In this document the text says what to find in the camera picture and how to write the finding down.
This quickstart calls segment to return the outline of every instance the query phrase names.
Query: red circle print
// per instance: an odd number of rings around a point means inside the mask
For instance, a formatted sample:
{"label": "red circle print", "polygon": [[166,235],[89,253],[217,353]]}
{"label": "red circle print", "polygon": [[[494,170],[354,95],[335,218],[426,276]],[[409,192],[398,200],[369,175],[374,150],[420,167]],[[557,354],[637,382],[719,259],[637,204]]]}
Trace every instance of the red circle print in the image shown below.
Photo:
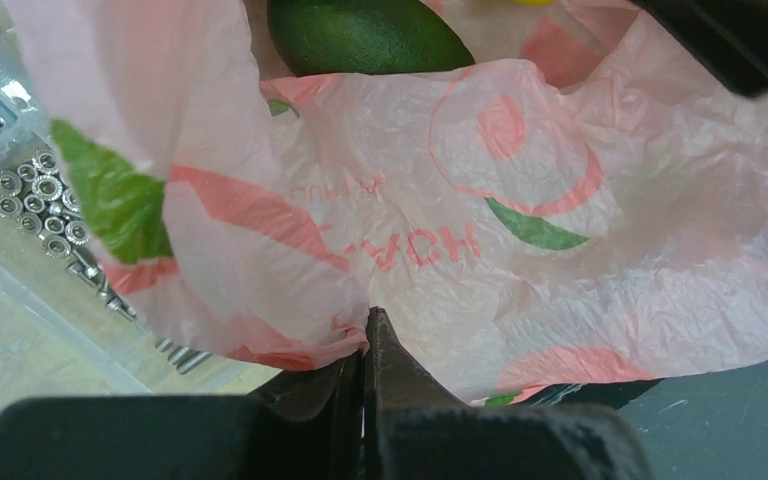
{"label": "red circle print", "polygon": [[553,347],[523,355],[499,373],[496,389],[511,392],[558,383],[647,380],[651,374],[610,348]]}
{"label": "red circle print", "polygon": [[581,206],[601,187],[602,167],[558,95],[529,62],[464,69],[431,115],[434,165],[457,191],[523,215]]}

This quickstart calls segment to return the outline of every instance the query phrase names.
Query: plastic bag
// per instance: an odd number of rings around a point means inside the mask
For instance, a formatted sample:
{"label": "plastic bag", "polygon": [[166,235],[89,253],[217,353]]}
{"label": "plastic bag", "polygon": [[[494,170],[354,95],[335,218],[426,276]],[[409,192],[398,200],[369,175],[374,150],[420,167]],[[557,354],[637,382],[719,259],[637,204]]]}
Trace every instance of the plastic bag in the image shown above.
{"label": "plastic bag", "polygon": [[312,368],[371,301],[465,400],[768,359],[768,99],[621,2],[429,4],[481,64],[259,88],[262,1],[8,2],[67,174],[165,181],[174,258],[94,244],[151,329]]}

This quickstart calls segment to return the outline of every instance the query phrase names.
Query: plastic organizer box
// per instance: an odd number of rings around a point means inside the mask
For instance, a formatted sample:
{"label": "plastic organizer box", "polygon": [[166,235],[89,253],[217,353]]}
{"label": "plastic organizer box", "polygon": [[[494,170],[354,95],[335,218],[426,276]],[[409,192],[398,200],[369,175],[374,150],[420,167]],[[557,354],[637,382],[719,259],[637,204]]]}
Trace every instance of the plastic organizer box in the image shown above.
{"label": "plastic organizer box", "polygon": [[[16,49],[0,36],[0,172],[16,172],[35,153],[52,150],[47,124]],[[14,180],[4,180],[0,195]],[[17,188],[24,188],[25,195],[29,185]],[[23,202],[19,205],[25,210]],[[5,201],[3,206],[10,209],[15,203]],[[119,392],[211,392],[248,367],[213,356],[182,375],[168,359],[176,346],[160,352],[160,339],[123,312],[111,311],[98,289],[66,271],[75,263],[74,255],[52,258],[38,232],[22,232],[17,216],[0,217],[0,296],[66,341]],[[33,225],[25,226],[33,230]]]}

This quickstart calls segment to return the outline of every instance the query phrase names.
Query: gray table surface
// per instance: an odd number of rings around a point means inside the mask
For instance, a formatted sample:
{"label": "gray table surface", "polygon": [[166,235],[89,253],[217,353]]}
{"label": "gray table surface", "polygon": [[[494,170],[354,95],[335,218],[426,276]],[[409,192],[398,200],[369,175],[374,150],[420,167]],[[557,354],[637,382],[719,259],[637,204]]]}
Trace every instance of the gray table surface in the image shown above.
{"label": "gray table surface", "polygon": [[664,380],[619,412],[660,480],[768,479],[768,362]]}

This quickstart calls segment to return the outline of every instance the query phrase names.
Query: black plastic part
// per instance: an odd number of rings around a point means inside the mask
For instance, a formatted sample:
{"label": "black plastic part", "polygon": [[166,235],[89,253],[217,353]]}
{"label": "black plastic part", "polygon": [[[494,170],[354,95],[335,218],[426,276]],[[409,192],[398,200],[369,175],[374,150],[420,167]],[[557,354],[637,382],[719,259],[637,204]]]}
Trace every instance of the black plastic part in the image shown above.
{"label": "black plastic part", "polygon": [[729,90],[768,92],[768,1],[634,0]]}
{"label": "black plastic part", "polygon": [[599,406],[470,408],[370,312],[370,351],[246,396],[51,398],[0,415],[1,479],[651,478]]}
{"label": "black plastic part", "polygon": [[619,410],[659,383],[661,379],[587,385],[552,385],[525,402],[514,405],[595,403]]}

